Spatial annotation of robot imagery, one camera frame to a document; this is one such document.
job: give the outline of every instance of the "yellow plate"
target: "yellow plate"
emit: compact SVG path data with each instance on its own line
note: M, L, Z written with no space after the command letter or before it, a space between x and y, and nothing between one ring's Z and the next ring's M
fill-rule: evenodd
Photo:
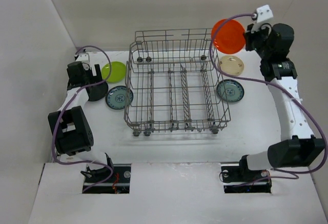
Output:
M244 63L239 57L227 55L219 59L220 68L230 75L240 75L244 70Z
M113 70L112 70L111 76L109 77L107 82L115 83L115 82L119 82L122 79L124 79L125 72L127 70L125 64L123 64L121 62L112 62L112 68L113 68ZM109 70L110 70L109 64L106 64L101 69L102 79L105 79L108 76Z

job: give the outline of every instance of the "wire dish rack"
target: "wire dish rack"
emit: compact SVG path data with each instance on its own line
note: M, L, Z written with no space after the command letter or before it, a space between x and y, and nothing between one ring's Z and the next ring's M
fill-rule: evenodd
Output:
M137 31L130 45L124 120L149 136L155 131L217 134L231 120L228 103L217 95L223 76L209 59L211 29ZM218 61L217 49L213 56Z

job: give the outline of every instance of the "black joint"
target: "black joint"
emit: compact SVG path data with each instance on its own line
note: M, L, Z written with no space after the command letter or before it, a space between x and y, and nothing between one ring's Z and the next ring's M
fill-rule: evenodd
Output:
M59 111L56 111L48 115L52 133L54 132L59 113ZM75 130L63 132L63 129L67 128L68 124L74 124ZM93 135L81 106L73 107L64 112L62 122L57 131L55 146L60 155L67 154L72 156L77 152L91 150Z
M85 177L85 178L91 178L92 177L92 175L87 171L87 172L85 172L85 171L80 171L80 173Z
M308 167L323 151L322 138L302 138L296 135L268 148L268 159L273 168Z
M67 90L85 85L97 83L103 78L101 77L101 70L99 64L94 65L96 76L93 76L92 70L85 70L82 62L77 61L67 65L68 86ZM94 87L87 88L89 101L98 101L106 96L108 92L107 83L103 83Z
M247 164L247 156L248 155L244 155L241 157L241 160L239 160L239 167L240 167L240 173L242 175L246 174L248 171L250 171L248 169L248 164Z
M289 25L278 23L271 27L261 27L256 32L251 32L253 24L248 25L243 34L247 51L255 50L261 57L261 73L264 79L270 82L272 79L282 77L297 78L297 72L292 61L287 58L290 47L294 41L294 29Z
M114 164L113 164L113 161L112 159L106 154L106 158L107 158L107 165L112 169L114 170Z

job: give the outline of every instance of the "green plate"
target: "green plate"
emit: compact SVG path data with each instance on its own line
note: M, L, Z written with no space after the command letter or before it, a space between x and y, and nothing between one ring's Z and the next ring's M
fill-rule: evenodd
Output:
M112 73L107 82L119 82L125 77L125 72L127 70L127 67L125 64L121 62L112 62ZM109 64L106 64L102 69L101 69L101 76L102 79L105 79L108 74L109 74Z

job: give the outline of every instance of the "blue patterned plate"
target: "blue patterned plate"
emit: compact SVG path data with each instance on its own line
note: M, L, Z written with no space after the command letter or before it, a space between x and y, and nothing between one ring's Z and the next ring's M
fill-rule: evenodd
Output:
M106 95L106 104L109 108L114 110L122 110L125 107L126 102L127 87L126 86L117 86L109 90ZM130 90L130 98L127 101L128 105L133 100L133 92Z
M233 80L233 79L225 79L221 81L216 87L217 93L220 98L229 103L235 103L241 101L244 97L244 88L242 85Z

